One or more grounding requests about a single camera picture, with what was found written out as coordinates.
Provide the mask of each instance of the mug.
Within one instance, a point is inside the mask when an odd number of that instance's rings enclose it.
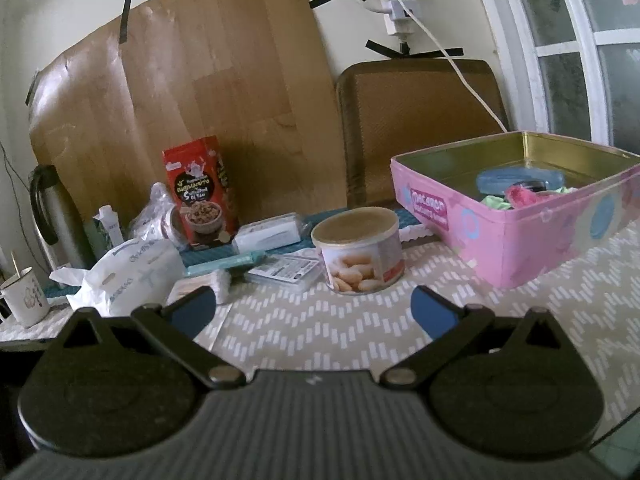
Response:
[[[0,294],[16,321],[25,328],[35,325],[49,312],[49,301],[32,267],[14,274],[0,285]]]

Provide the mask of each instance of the white wall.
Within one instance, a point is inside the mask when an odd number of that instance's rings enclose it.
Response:
[[[8,0],[0,0],[0,40],[5,37],[5,15]],[[4,65],[4,59],[0,56],[0,73]],[[7,127],[7,116],[4,107],[3,85],[0,85],[0,142],[6,148],[7,154],[11,160],[15,160],[12,156],[12,141],[10,139],[9,129]],[[22,167],[21,175],[26,176],[27,169]],[[21,197],[25,197],[24,188],[19,189],[22,185],[14,178],[16,191]],[[20,236],[20,226],[18,223],[17,207],[15,205],[14,194],[11,189],[9,177],[4,170],[4,160],[0,152],[0,267],[7,273],[10,270],[7,257],[10,258],[11,251],[18,254],[19,263],[22,266],[32,265],[33,259],[28,255],[27,247]]]
[[[136,6],[145,0],[133,0]],[[419,0],[424,21],[445,47],[461,46],[465,57],[484,59],[501,84],[500,65],[480,0]],[[24,174],[35,160],[28,139],[25,95],[35,70],[122,12],[124,0],[8,0],[2,54],[2,88],[12,150]],[[381,16],[353,0],[334,0],[316,9],[334,76],[348,66],[384,59],[365,48],[367,40],[398,48],[385,33]],[[421,32],[410,40],[412,52],[434,50]]]

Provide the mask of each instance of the thermos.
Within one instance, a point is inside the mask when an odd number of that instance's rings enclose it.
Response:
[[[37,166],[33,170],[29,195],[36,236],[49,269],[91,269],[95,264],[94,252],[78,208],[60,182],[55,166]]]

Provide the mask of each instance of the black handle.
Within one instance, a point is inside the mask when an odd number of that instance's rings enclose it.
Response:
[[[29,198],[31,200],[31,210],[33,211],[33,219],[36,222],[36,227],[44,241],[49,244],[58,243],[58,235],[53,230],[53,227],[47,223],[47,219],[42,211],[42,204],[40,203],[40,195],[38,192],[42,189],[40,183],[42,182],[42,172],[40,166],[33,170],[33,176],[29,184]]]
[[[156,351],[177,362],[207,388],[226,389],[245,384],[246,377],[241,370],[205,350],[152,309],[139,306],[131,313],[131,319]],[[235,374],[229,380],[216,381],[210,375],[215,368],[225,368]]]

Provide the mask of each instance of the pink tin box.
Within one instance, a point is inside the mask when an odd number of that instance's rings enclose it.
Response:
[[[561,170],[578,190],[522,209],[480,203],[490,168]],[[510,288],[575,258],[640,216],[640,156],[549,134],[462,140],[391,160],[396,199],[494,286]]]

